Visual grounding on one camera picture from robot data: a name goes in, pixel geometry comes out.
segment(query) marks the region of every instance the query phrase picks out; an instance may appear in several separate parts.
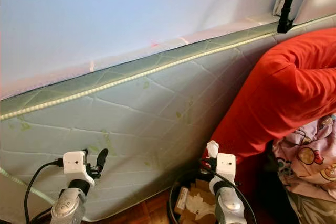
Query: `pink blanket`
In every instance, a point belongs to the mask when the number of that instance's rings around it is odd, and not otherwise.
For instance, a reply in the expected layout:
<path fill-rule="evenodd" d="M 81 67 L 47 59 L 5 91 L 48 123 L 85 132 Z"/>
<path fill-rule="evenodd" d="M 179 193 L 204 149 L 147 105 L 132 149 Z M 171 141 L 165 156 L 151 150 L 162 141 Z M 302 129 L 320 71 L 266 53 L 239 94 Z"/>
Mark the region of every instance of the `pink blanket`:
<path fill-rule="evenodd" d="M 273 152 L 289 191 L 336 202 L 336 114 L 275 140 Z"/>

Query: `wire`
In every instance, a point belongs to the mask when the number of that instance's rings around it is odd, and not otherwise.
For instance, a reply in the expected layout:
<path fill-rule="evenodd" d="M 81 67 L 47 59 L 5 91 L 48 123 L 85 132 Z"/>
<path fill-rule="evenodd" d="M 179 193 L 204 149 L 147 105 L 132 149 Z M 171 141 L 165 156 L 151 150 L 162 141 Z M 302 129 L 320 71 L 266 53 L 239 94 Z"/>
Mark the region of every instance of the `wire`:
<path fill-rule="evenodd" d="M 213 174 L 213 175 L 219 177 L 220 179 L 224 180 L 226 183 L 228 183 L 230 186 L 232 186 L 232 187 L 237 191 L 237 193 L 240 195 L 241 199 L 243 200 L 243 202 L 246 204 L 246 206 L 248 207 L 249 211 L 251 212 L 253 222 L 254 222 L 255 224 L 257 224 L 256 216 L 255 216 L 255 214 L 254 214 L 254 212 L 253 212 L 253 210 L 252 210 L 252 207 L 251 207 L 251 205 L 248 203 L 247 199 L 244 197 L 244 195 L 242 194 L 242 192 L 239 191 L 239 189 L 238 189 L 238 188 L 237 188 L 237 187 L 236 187 L 230 180 L 224 178 L 222 175 L 220 175 L 220 174 L 214 172 L 213 170 L 211 170 L 211 169 L 207 168 L 205 165 L 203 165 L 203 164 L 202 164 L 202 161 L 206 162 L 206 158 L 201 158 L 201 159 L 199 160 L 199 163 L 201 164 L 201 166 L 202 166 L 202 168 L 203 168 L 204 170 L 206 170 L 207 172 L 209 172 L 209 173 L 211 173 L 211 174 Z"/>
<path fill-rule="evenodd" d="M 25 201 L 24 201 L 24 208 L 25 208 L 25 217 L 26 217 L 26 224 L 30 224 L 30 219 L 29 219 L 29 213 L 28 213 L 28 196 L 29 196 L 29 192 L 30 192 L 30 189 L 31 189 L 31 186 L 33 185 L 34 183 L 34 180 L 36 179 L 37 175 L 39 174 L 39 172 L 41 172 L 41 170 L 49 165 L 57 165 L 57 162 L 54 161 L 54 162 L 50 162 L 50 163 L 47 163 L 47 164 L 44 164 L 43 166 L 41 166 L 37 171 L 36 173 L 33 175 L 31 181 L 29 182 L 29 185 L 27 187 L 27 190 L 26 190 L 26 195 L 25 195 Z"/>
<path fill-rule="evenodd" d="M 31 221 L 31 224 L 35 224 L 35 223 L 38 223 L 38 219 L 42 216 L 42 215 L 45 215 L 47 212 L 49 212 L 51 210 L 51 207 L 49 207 L 48 209 L 44 210 L 43 212 L 40 212 L 37 216 L 35 216 L 32 221 Z"/>

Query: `white wall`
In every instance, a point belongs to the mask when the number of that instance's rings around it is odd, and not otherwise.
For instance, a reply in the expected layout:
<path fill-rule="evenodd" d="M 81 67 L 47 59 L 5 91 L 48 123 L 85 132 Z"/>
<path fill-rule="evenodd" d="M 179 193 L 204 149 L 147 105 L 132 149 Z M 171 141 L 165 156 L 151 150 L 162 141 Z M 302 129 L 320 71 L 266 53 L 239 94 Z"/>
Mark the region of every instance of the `white wall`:
<path fill-rule="evenodd" d="M 274 0 L 1 0 L 2 86 L 272 10 Z"/>

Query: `red pillow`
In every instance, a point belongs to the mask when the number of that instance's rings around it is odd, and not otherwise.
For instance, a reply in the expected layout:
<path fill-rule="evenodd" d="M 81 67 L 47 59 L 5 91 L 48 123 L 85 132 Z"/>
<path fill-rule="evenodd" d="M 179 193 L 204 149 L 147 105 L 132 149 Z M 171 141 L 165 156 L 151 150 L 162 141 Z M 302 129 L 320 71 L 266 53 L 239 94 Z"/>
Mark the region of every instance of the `red pillow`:
<path fill-rule="evenodd" d="M 336 28 L 329 28 L 266 52 L 211 139 L 241 162 L 273 138 L 335 111 Z"/>

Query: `wooden floor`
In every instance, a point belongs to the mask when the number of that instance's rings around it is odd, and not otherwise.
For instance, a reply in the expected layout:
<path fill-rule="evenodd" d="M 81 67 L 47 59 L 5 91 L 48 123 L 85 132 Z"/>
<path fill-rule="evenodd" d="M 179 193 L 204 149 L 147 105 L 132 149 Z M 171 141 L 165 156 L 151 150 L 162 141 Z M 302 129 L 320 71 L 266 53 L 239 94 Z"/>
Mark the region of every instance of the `wooden floor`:
<path fill-rule="evenodd" d="M 124 212 L 95 223 L 169 224 L 166 205 L 168 198 L 169 190 L 166 190 Z"/>

